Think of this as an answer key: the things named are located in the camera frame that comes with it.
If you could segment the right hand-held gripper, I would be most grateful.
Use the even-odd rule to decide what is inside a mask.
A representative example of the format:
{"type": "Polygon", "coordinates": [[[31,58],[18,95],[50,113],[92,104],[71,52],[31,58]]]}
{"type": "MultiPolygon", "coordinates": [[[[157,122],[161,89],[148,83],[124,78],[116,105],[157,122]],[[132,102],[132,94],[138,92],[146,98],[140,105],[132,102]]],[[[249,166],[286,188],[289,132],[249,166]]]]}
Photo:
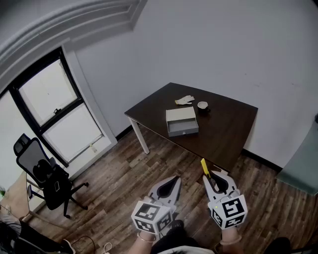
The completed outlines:
{"type": "Polygon", "coordinates": [[[211,171],[210,176],[216,185],[206,175],[203,175],[203,183],[212,219],[222,230],[236,227],[245,220],[248,213],[244,195],[236,190],[236,184],[230,176],[218,171],[211,171]]]}

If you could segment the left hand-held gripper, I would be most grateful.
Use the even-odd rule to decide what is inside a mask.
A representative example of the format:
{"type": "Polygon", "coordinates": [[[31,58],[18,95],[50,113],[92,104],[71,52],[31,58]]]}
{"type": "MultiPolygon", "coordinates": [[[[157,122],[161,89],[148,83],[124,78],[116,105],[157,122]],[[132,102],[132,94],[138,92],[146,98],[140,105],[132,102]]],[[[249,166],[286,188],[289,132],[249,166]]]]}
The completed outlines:
{"type": "Polygon", "coordinates": [[[176,203],[179,200],[181,178],[178,176],[166,178],[155,184],[148,196],[137,202],[131,215],[135,227],[143,232],[159,235],[168,228],[174,220],[176,203]],[[169,198],[163,202],[160,198],[169,198]]]}

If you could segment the yellow plastic stick tool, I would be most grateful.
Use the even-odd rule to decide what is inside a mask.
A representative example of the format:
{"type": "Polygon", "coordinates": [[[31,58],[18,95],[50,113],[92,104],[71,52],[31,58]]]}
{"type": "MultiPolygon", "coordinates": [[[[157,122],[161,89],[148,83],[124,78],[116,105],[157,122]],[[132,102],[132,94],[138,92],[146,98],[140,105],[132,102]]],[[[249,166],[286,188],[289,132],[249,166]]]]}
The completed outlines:
{"type": "Polygon", "coordinates": [[[205,176],[208,179],[211,179],[210,171],[208,170],[208,167],[204,158],[201,159],[201,165],[202,165],[205,176]]]}

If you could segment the grey drawer box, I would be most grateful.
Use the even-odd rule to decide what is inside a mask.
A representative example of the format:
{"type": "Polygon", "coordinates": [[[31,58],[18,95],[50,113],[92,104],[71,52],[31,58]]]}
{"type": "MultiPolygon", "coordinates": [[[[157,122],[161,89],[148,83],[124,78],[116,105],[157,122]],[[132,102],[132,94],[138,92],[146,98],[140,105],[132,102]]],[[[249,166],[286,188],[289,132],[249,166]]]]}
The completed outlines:
{"type": "Polygon", "coordinates": [[[169,137],[193,134],[199,131],[193,107],[166,110],[166,124],[169,137]]]}

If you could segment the person's left forearm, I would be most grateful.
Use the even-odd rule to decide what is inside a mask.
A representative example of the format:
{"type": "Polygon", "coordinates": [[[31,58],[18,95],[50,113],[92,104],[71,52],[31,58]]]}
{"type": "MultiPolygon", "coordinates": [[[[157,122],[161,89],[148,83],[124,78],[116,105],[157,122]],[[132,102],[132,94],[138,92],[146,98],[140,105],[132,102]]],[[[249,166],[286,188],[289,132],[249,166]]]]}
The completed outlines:
{"type": "Polygon", "coordinates": [[[140,231],[137,233],[137,238],[127,254],[150,254],[155,241],[156,235],[140,231]]]}

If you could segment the person's right forearm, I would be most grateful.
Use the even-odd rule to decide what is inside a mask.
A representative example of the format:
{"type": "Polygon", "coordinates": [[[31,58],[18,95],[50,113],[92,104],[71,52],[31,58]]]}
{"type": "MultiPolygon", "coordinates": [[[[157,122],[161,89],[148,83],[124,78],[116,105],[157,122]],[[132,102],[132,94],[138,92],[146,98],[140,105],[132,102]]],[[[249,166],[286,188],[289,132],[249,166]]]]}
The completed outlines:
{"type": "Polygon", "coordinates": [[[222,230],[222,251],[224,254],[244,254],[243,247],[240,243],[242,237],[236,227],[222,230]]]}

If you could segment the person's black trousers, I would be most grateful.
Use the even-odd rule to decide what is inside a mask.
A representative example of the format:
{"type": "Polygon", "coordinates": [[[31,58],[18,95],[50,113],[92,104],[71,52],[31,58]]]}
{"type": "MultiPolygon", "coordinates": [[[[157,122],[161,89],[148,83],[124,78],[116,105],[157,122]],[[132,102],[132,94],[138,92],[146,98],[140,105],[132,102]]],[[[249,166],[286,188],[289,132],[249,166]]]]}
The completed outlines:
{"type": "Polygon", "coordinates": [[[174,220],[167,234],[152,246],[151,254],[159,254],[180,246],[199,247],[199,244],[187,236],[182,220],[174,220]]]}

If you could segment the dark wooden table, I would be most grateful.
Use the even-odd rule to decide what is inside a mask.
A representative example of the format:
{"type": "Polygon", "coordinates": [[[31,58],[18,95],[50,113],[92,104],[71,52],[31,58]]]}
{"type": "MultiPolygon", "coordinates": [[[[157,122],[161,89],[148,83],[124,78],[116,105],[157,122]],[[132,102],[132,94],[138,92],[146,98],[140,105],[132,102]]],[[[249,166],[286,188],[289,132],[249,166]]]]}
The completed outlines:
{"type": "Polygon", "coordinates": [[[134,123],[148,128],[187,151],[205,158],[230,172],[246,143],[257,108],[212,92],[181,84],[169,83],[125,112],[134,123]],[[176,109],[176,99],[191,95],[198,133],[169,137],[166,110],[176,109]],[[199,113],[198,102],[205,101],[210,112],[199,113]]]}

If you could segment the person's white shirt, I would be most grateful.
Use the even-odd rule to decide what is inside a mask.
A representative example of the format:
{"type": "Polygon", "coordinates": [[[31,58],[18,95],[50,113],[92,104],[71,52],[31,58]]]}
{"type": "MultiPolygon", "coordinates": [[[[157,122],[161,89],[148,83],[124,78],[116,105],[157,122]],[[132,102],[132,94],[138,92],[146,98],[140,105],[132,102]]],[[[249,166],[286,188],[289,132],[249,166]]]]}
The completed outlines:
{"type": "Polygon", "coordinates": [[[210,249],[192,247],[192,246],[179,246],[160,252],[158,254],[215,254],[210,249]]]}

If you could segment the black floor item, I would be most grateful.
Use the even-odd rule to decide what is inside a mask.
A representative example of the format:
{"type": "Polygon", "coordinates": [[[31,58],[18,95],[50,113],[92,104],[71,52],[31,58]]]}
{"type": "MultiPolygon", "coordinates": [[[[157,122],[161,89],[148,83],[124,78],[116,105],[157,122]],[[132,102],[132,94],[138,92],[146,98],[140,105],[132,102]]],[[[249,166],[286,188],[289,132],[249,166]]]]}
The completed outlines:
{"type": "Polygon", "coordinates": [[[286,237],[279,237],[273,240],[264,251],[264,254],[290,254],[290,240],[286,237]]]}

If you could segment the white and black cup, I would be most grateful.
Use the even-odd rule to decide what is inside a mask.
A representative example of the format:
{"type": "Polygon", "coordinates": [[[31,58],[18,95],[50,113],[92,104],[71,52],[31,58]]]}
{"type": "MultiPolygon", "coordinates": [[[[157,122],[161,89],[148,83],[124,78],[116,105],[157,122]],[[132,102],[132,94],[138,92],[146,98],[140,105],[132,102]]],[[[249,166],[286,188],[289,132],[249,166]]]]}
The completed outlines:
{"type": "Polygon", "coordinates": [[[205,101],[198,102],[197,108],[198,108],[198,112],[202,114],[210,112],[209,105],[205,101]]]}

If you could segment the teal glass panel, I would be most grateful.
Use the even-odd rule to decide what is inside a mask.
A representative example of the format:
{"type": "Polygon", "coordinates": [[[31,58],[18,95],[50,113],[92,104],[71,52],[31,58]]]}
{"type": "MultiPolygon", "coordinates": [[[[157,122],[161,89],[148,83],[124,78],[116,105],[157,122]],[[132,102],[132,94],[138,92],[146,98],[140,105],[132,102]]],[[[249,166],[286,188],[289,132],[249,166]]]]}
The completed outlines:
{"type": "Polygon", "coordinates": [[[304,141],[276,179],[307,194],[318,194],[318,123],[313,122],[304,141]]]}

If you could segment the black office chair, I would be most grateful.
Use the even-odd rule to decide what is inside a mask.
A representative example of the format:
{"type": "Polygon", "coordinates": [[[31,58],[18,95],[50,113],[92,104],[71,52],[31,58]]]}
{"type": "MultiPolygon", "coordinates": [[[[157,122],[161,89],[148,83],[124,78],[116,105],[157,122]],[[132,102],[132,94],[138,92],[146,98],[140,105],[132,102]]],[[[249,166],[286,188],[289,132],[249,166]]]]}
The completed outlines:
{"type": "Polygon", "coordinates": [[[17,165],[42,189],[43,195],[37,194],[37,196],[45,200],[50,210],[54,210],[63,204],[63,215],[69,219],[67,209],[70,200],[82,209],[88,209],[87,206],[83,206],[76,201],[73,194],[83,186],[88,187],[89,183],[82,183],[74,187],[69,179],[69,174],[60,167],[53,157],[49,158],[47,156],[39,139],[30,139],[26,134],[22,134],[15,142],[13,151],[16,155],[17,165]],[[55,191],[54,187],[56,181],[60,185],[58,192],[55,191]]]}

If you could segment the light wooden desk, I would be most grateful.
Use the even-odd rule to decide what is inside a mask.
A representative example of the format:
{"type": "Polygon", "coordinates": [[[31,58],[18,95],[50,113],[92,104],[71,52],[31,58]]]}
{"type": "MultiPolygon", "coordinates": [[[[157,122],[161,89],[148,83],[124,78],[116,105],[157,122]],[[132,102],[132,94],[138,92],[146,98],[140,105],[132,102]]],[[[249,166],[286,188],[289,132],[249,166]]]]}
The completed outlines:
{"type": "Polygon", "coordinates": [[[31,199],[29,198],[27,188],[31,186],[36,187],[34,183],[28,180],[27,174],[22,172],[0,201],[1,212],[8,212],[20,220],[26,220],[33,216],[52,224],[49,219],[37,214],[37,211],[45,204],[45,201],[36,195],[31,199]]]}

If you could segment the black framed window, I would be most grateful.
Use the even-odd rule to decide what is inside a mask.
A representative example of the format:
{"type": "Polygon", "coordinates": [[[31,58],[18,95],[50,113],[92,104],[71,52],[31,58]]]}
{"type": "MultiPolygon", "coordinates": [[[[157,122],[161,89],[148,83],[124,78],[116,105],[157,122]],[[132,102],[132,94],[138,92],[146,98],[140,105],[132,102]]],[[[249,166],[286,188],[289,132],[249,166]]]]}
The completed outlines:
{"type": "Polygon", "coordinates": [[[35,136],[64,167],[104,135],[71,74],[62,48],[37,60],[1,93],[8,93],[35,136]]]}

